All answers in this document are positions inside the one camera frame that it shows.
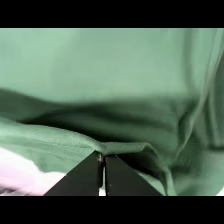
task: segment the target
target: green cloth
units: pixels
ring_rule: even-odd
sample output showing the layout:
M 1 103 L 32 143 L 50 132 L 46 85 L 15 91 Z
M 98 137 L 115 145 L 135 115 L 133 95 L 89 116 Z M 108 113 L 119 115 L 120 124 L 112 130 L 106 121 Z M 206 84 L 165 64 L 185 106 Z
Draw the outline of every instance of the green cloth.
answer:
M 224 186 L 224 29 L 0 29 L 0 146 L 43 171 L 121 154 L 164 195 Z

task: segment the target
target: green blanket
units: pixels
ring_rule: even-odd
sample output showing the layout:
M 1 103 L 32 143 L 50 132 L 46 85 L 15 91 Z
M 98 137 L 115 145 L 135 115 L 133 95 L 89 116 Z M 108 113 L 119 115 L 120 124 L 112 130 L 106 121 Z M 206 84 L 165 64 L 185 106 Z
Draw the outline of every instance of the green blanket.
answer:
M 120 154 L 164 195 L 224 186 L 224 29 L 0 29 L 0 146 L 43 171 Z

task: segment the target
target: green fabric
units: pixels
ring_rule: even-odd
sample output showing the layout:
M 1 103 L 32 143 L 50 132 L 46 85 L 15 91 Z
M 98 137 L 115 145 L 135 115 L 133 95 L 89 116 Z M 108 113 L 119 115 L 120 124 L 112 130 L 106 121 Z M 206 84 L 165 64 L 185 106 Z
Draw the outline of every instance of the green fabric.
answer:
M 0 29 L 0 146 L 43 171 L 116 153 L 164 195 L 215 195 L 223 47 L 215 28 Z

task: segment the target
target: light pink fabric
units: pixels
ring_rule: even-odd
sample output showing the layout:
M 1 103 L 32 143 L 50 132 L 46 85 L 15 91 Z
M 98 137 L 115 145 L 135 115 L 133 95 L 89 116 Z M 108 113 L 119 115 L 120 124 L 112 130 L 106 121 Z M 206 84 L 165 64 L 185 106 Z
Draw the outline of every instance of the light pink fabric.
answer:
M 60 172 L 44 173 L 22 156 L 0 147 L 0 186 L 30 195 L 44 195 L 65 176 Z

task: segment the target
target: green towel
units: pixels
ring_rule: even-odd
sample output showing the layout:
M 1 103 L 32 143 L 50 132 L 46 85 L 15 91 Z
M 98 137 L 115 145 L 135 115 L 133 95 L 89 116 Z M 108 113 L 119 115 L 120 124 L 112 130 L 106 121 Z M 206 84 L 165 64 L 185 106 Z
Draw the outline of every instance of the green towel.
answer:
M 0 146 L 42 171 L 120 154 L 164 195 L 224 186 L 224 29 L 0 29 Z

